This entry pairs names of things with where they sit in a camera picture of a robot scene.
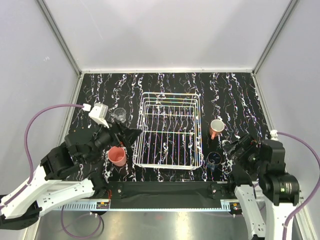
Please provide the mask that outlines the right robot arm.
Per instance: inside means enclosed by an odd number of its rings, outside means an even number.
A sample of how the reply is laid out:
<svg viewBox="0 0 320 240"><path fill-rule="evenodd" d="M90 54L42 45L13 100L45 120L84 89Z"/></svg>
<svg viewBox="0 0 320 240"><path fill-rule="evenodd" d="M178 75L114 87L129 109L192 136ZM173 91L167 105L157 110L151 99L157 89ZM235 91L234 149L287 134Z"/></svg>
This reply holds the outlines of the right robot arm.
<svg viewBox="0 0 320 240"><path fill-rule="evenodd" d="M248 238L290 240L288 217L299 203L300 185L286 172L286 151L277 131L261 142L246 134L223 149L234 162L226 192L240 203Z"/></svg>

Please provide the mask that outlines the clear glass cup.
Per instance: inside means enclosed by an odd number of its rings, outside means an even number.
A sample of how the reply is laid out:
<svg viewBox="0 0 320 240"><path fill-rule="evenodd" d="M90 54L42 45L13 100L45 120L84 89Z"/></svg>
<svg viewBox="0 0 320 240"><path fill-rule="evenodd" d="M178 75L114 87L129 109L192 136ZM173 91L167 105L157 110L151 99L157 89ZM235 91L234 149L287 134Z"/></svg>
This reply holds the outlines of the clear glass cup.
<svg viewBox="0 0 320 240"><path fill-rule="evenodd" d="M121 123L125 123L126 122L126 110L124 108L118 107L113 111L112 117L114 119L120 121Z"/></svg>

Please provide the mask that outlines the pink plastic cup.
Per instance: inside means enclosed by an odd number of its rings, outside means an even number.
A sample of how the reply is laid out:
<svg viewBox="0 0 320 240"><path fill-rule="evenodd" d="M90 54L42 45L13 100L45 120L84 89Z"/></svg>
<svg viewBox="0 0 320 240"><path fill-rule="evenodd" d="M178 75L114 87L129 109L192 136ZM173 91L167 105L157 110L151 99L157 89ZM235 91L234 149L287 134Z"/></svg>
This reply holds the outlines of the pink plastic cup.
<svg viewBox="0 0 320 240"><path fill-rule="evenodd" d="M123 147L113 146L108 151L107 156L109 161L118 167L124 166L127 162L126 151Z"/></svg>

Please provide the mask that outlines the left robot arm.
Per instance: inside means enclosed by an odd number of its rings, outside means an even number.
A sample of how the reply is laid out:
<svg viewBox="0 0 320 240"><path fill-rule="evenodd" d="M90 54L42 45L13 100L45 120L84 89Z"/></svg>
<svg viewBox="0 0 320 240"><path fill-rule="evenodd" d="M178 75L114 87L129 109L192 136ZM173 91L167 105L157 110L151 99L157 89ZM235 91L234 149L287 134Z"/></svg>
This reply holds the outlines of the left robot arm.
<svg viewBox="0 0 320 240"><path fill-rule="evenodd" d="M87 128L66 135L64 142L40 161L31 180L26 180L21 189L1 195L0 228L22 230L70 202L105 197L110 192L108 183L96 171L69 187L51 193L47 190L78 172L81 166L96 164L108 147L127 149L131 154L131 146L141 133L140 129L114 122L109 128L102 126L96 133Z"/></svg>

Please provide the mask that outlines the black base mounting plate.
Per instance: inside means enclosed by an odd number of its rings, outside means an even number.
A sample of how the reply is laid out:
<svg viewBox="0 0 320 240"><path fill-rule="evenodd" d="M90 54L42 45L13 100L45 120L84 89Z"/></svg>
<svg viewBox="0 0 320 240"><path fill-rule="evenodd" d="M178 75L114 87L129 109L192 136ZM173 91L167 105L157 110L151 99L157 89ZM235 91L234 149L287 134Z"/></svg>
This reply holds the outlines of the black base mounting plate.
<svg viewBox="0 0 320 240"><path fill-rule="evenodd" d="M110 181L112 210L217 209L221 201L237 202L227 182Z"/></svg>

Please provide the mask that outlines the orange ceramic mug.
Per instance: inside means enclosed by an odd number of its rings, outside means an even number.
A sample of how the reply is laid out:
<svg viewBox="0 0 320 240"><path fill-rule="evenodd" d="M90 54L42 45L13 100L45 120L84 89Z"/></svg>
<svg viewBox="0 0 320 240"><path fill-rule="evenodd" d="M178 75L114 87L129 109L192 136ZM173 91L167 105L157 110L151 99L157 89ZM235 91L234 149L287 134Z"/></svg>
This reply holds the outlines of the orange ceramic mug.
<svg viewBox="0 0 320 240"><path fill-rule="evenodd" d="M220 119L214 119L210 123L209 133L213 140L225 129L225 123Z"/></svg>

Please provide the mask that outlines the dark blue glass cup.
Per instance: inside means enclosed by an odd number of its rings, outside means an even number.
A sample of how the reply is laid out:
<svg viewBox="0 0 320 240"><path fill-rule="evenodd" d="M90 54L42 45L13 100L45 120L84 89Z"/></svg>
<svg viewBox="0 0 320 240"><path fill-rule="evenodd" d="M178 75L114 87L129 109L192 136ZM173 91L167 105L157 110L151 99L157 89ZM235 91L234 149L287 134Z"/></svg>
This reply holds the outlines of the dark blue glass cup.
<svg viewBox="0 0 320 240"><path fill-rule="evenodd" d="M210 152L206 159L205 159L205 164L206 167L213 172L218 166L221 164L222 157L218 152Z"/></svg>

